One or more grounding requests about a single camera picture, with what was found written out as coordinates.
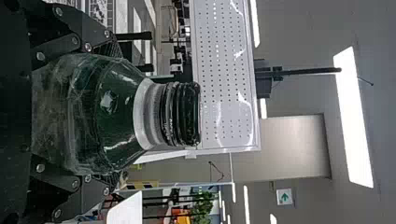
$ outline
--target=screw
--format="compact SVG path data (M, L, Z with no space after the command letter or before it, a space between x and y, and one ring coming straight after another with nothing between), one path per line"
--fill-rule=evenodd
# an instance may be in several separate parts
M55 8L55 12L60 17L62 17L62 15L64 14L64 12L59 7Z
M92 51L92 46L90 43L85 43L84 47L85 47L85 50L87 50L88 52Z
M38 172L39 174L43 173L45 170L46 170L45 164L38 164L37 167L35 168L35 171Z
M53 213L53 217L59 218L59 217L61 216L61 214L62 214L62 210L61 210L61 209L58 209L58 210L56 210L56 211Z
M39 61L41 61L41 62L43 62L43 61L46 60L46 55L44 55L43 52L38 52L38 53L35 55L35 57L36 57Z
M78 44L78 39L76 37L72 37L72 42L73 44L77 45Z
M109 188L105 188L103 190L103 195L107 196L110 193L110 189Z
M73 189L78 188L78 181L77 180L73 181L72 188Z
M108 30L105 30L105 37L109 38L110 37L110 32Z
M85 183L90 183L92 180L92 176L91 175L86 175L84 178Z

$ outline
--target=potted plant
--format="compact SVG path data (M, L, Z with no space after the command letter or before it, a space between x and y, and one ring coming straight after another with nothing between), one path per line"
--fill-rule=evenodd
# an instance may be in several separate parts
M213 207L213 193L204 191L195 197L196 204L191 209L192 224L210 224L209 214Z

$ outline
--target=green glass jar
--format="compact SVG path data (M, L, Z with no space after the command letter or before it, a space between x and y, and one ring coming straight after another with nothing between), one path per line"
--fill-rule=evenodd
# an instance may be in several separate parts
M33 152L76 175L201 140L197 83L155 84L124 59L66 55L34 72Z

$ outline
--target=pegboard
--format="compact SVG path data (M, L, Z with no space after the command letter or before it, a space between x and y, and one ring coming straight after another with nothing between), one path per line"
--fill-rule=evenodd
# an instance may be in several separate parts
M191 0L190 7L193 76L202 87L198 149L260 149L248 3Z

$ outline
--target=jar neck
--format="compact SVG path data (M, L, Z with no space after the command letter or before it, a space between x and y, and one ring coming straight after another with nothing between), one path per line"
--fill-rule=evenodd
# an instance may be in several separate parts
M200 86L170 82L164 85L160 102L160 126L170 147L194 147L201 142Z
M198 145L201 141L199 85L155 84L145 78L134 99L134 131L143 149L163 144Z

